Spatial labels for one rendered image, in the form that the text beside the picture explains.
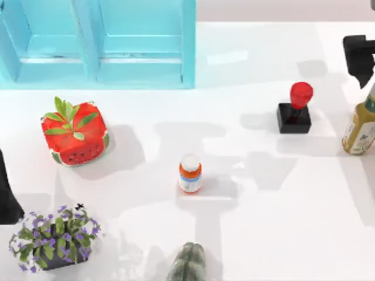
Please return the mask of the yellow-green bottle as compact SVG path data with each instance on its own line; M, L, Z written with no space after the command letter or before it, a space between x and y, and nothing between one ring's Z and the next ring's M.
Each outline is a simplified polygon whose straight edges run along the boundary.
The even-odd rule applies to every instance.
M375 141L375 84L367 98L356 105L342 138L344 150L351 155L362 155Z

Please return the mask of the red and black stamp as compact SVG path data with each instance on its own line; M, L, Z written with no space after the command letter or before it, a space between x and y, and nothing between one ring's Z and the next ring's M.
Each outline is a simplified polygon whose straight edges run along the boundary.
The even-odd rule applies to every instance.
M278 104L277 121L280 133L306 134L311 128L308 102L313 97L313 88L307 82L294 83L289 92L289 102Z

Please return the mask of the orange bottle with white cap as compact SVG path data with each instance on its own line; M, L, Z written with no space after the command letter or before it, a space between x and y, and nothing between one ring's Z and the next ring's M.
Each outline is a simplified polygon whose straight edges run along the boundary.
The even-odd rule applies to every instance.
M185 193L199 191L202 176L202 164L197 155L184 155L179 164L179 186Z

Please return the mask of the light blue rack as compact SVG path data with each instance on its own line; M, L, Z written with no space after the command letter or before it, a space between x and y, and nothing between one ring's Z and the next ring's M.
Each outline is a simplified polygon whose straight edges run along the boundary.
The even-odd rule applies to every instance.
M196 0L0 0L0 89L193 88Z

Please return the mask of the green cactus plant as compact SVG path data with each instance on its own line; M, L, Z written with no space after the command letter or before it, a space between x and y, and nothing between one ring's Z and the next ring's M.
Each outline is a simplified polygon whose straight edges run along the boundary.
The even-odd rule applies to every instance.
M166 281L206 281L206 255L201 244L187 242L180 248Z

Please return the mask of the watermelon pattern plant pot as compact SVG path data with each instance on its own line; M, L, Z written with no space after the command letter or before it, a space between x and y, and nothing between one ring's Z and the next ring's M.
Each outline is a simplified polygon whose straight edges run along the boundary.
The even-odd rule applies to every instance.
M107 150L110 135L94 102L72 105L55 97L54 105L56 111L44 114L40 121L50 154L58 164L79 166Z

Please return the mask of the purple flower plant pot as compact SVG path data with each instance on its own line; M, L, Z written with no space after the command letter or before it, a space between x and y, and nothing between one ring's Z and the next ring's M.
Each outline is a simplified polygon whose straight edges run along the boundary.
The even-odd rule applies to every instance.
M23 272L83 263L101 234L101 225L83 204L74 208L62 205L48 215L31 212L19 222L21 228L12 234L8 249Z

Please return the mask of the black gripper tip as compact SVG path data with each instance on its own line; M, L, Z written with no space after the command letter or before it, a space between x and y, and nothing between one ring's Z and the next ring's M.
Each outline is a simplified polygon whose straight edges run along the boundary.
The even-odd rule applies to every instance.
M0 150L0 225L13 225L25 215L21 205L15 198L7 176L5 161Z

